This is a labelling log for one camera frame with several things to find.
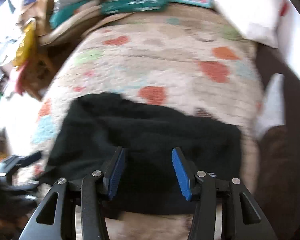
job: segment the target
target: orange pattern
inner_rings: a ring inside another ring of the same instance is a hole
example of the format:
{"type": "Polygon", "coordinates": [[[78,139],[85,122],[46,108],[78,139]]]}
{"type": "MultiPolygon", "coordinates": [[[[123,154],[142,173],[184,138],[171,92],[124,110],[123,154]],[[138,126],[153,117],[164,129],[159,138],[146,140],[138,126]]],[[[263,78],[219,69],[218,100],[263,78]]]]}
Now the orange pattern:
{"type": "Polygon", "coordinates": [[[38,117],[37,117],[37,121],[40,119],[40,117],[45,116],[45,115],[49,115],[51,111],[51,99],[48,98],[43,105],[41,106],[39,112],[38,112],[38,117]]]}
{"type": "Polygon", "coordinates": [[[110,39],[110,40],[106,40],[104,41],[102,44],[103,45],[123,45],[129,42],[129,38],[126,35],[122,35],[116,39],[110,39]]]}
{"type": "Polygon", "coordinates": [[[217,83],[228,82],[229,69],[218,61],[199,61],[201,71],[217,83]]]}
{"type": "Polygon", "coordinates": [[[164,87],[143,87],[139,90],[139,97],[147,100],[150,105],[162,105],[167,98],[166,91],[164,87]]]}
{"type": "Polygon", "coordinates": [[[213,48],[212,53],[220,59],[239,60],[240,58],[228,47],[213,48]]]}

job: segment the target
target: red pattern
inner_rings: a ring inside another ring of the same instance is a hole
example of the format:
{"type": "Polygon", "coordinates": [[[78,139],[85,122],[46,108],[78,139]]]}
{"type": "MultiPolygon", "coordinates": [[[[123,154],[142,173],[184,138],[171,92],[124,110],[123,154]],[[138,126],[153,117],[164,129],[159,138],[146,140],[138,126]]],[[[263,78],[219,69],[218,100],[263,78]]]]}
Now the red pattern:
{"type": "Polygon", "coordinates": [[[74,87],[73,91],[74,92],[81,92],[82,90],[84,90],[86,87],[74,87]]]}
{"type": "Polygon", "coordinates": [[[39,112],[38,112],[38,117],[37,121],[40,119],[40,117],[49,115],[51,111],[51,99],[48,98],[41,106],[39,112]]]}
{"type": "Polygon", "coordinates": [[[162,105],[166,100],[166,91],[164,87],[143,87],[139,90],[139,97],[142,97],[147,100],[147,103],[150,105],[162,105]]]}
{"type": "Polygon", "coordinates": [[[289,4],[288,4],[288,1],[287,0],[282,0],[283,1],[283,5],[282,5],[282,8],[281,8],[281,11],[280,11],[280,16],[285,16],[288,12],[288,9],[289,9],[289,4]]]}
{"type": "Polygon", "coordinates": [[[129,38],[126,35],[122,35],[116,39],[110,39],[110,40],[106,40],[104,41],[102,44],[103,45],[123,45],[129,42],[129,38]]]}
{"type": "Polygon", "coordinates": [[[94,71],[93,70],[88,70],[87,72],[84,73],[85,76],[88,77],[93,77],[94,76],[94,71]]]}
{"type": "Polygon", "coordinates": [[[218,61],[199,61],[201,71],[205,73],[210,79],[217,83],[228,82],[229,69],[226,65],[218,61]]]}

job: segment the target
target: silver screw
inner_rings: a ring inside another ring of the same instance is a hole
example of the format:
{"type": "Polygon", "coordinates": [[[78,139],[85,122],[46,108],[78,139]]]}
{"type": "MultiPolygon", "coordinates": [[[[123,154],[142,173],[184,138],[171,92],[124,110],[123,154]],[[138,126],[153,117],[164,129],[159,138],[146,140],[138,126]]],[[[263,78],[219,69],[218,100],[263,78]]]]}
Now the silver screw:
{"type": "Polygon", "coordinates": [[[25,195],[25,198],[29,199],[29,200],[34,200],[34,201],[38,200],[38,198],[36,196],[31,196],[31,195],[25,195]]]}
{"type": "Polygon", "coordinates": [[[206,176],[206,173],[204,171],[198,171],[197,172],[197,176],[202,178],[202,177],[205,177],[206,176]]]}
{"type": "Polygon", "coordinates": [[[65,184],[66,183],[66,179],[65,178],[60,178],[60,179],[58,179],[58,184],[65,184]]]}
{"type": "Polygon", "coordinates": [[[99,176],[101,176],[101,174],[102,174],[101,171],[94,171],[94,172],[92,173],[92,176],[93,176],[93,177],[99,177],[99,176]]]}
{"type": "Polygon", "coordinates": [[[238,178],[233,178],[232,179],[233,184],[240,184],[240,180],[238,178]]]}
{"type": "Polygon", "coordinates": [[[38,184],[39,184],[39,181],[37,181],[37,180],[32,180],[32,179],[31,179],[31,180],[29,181],[29,183],[30,183],[30,184],[36,184],[36,185],[38,185],[38,184]]]}

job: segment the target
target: light blue pattern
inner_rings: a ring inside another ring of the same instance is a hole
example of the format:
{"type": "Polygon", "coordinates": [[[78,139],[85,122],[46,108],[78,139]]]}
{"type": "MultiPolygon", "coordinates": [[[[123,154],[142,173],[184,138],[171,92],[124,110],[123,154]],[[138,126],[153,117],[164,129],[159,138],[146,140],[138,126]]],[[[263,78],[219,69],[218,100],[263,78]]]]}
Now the light blue pattern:
{"type": "Polygon", "coordinates": [[[172,25],[180,25],[180,21],[176,17],[171,17],[167,19],[167,23],[172,24],[172,25]]]}
{"type": "Polygon", "coordinates": [[[129,90],[129,89],[140,89],[142,87],[146,87],[146,84],[147,84],[147,82],[144,79],[142,79],[140,81],[136,81],[133,85],[122,86],[122,87],[116,89],[116,88],[111,88],[109,82],[105,82],[104,90],[112,92],[112,93],[122,94],[126,90],[129,90]]]}
{"type": "Polygon", "coordinates": [[[42,116],[38,122],[37,130],[32,137],[32,143],[39,144],[53,138],[56,129],[50,115],[42,116]]]}
{"type": "Polygon", "coordinates": [[[237,66],[236,73],[238,76],[250,80],[257,80],[255,73],[249,67],[247,67],[242,61],[237,60],[236,66],[237,66]]]}

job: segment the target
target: white quilted blanket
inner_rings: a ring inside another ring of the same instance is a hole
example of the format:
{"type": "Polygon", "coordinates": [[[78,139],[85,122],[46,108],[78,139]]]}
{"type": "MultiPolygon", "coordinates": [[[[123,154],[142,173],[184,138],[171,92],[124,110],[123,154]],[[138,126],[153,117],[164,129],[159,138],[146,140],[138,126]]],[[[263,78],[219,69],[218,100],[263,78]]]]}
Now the white quilted blanket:
{"type": "MultiPolygon", "coordinates": [[[[262,97],[253,57],[253,43],[203,8],[170,5],[165,12],[136,13],[96,30],[64,63],[45,95],[32,138],[33,150],[44,150],[45,158],[21,171],[19,182],[44,168],[73,98],[111,91],[238,125],[242,178],[253,191],[258,152],[250,129],[262,97]]],[[[186,239],[191,216],[126,213],[107,224],[111,240],[186,239]]],[[[77,239],[80,228],[78,220],[77,239]]]]}

